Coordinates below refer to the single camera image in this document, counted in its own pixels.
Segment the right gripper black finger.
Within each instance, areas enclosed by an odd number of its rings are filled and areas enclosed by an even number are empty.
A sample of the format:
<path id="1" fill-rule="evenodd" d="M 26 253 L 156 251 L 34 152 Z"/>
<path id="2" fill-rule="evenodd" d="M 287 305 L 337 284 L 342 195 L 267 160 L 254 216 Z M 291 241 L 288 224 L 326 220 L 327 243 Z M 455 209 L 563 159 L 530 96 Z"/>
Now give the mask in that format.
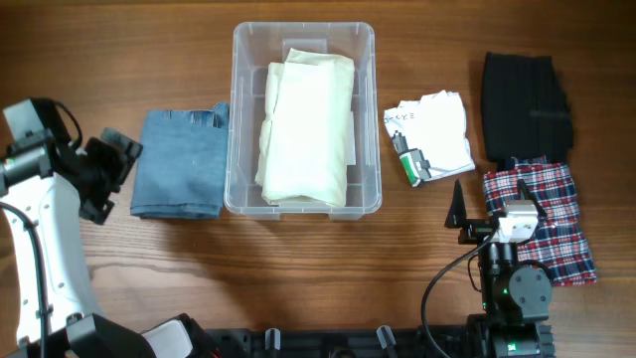
<path id="1" fill-rule="evenodd" d="M 547 212 L 540 205 L 537 197 L 530 191 L 528 185 L 526 184 L 526 182 L 523 179 L 519 179 L 517 181 L 517 188 L 518 188 L 518 192 L 520 194 L 520 199 L 521 200 L 529 200 L 529 201 L 531 201 L 533 203 L 535 209 L 537 210 L 538 218 L 539 219 L 546 219 L 548 217 Z"/>
<path id="2" fill-rule="evenodd" d="M 453 187 L 451 205 L 449 207 L 444 227 L 447 229 L 464 228 L 467 225 L 467 212 L 461 182 L 457 179 Z"/>

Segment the blue jeans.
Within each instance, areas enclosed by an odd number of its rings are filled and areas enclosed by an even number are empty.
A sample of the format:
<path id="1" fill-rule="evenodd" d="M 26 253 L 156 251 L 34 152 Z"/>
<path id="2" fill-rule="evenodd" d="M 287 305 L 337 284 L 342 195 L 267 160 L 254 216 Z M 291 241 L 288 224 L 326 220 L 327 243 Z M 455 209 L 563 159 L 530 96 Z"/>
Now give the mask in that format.
<path id="1" fill-rule="evenodd" d="M 151 110 L 140 137 L 130 214 L 216 219 L 224 206 L 230 106 Z"/>

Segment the cream cloth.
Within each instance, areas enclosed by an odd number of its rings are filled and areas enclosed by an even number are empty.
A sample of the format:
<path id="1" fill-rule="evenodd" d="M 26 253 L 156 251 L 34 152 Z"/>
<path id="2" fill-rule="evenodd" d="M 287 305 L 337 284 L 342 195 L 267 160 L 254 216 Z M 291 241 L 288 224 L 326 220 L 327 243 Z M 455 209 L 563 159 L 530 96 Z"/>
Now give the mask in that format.
<path id="1" fill-rule="evenodd" d="M 342 55 L 292 48 L 268 65 L 254 177 L 268 204 L 346 204 L 354 82 Z"/>

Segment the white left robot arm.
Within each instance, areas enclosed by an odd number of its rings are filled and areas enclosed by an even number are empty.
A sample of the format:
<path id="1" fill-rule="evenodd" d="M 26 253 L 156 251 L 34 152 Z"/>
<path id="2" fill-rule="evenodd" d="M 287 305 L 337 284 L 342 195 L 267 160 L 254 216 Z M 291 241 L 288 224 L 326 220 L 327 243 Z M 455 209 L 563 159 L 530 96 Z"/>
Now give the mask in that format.
<path id="1" fill-rule="evenodd" d="M 28 130 L 1 164 L 22 300 L 17 357 L 219 357 L 214 339 L 180 314 L 143 332 L 100 313 L 80 220 L 103 224 L 143 147 L 106 129 L 78 153 L 67 137 Z"/>

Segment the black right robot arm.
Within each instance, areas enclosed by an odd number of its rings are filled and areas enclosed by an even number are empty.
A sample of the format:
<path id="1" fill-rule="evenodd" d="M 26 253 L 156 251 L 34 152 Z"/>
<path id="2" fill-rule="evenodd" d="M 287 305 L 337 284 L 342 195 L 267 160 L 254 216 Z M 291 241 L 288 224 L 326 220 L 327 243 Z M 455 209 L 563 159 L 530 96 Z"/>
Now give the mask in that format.
<path id="1" fill-rule="evenodd" d="M 445 227 L 460 231 L 460 245 L 475 245 L 482 314 L 467 318 L 467 352 L 472 357 L 556 355 L 549 319 L 553 276 L 536 260 L 520 260 L 518 246 L 536 235 L 547 212 L 523 180 L 518 197 L 489 219 L 467 217 L 461 184 L 456 182 Z"/>

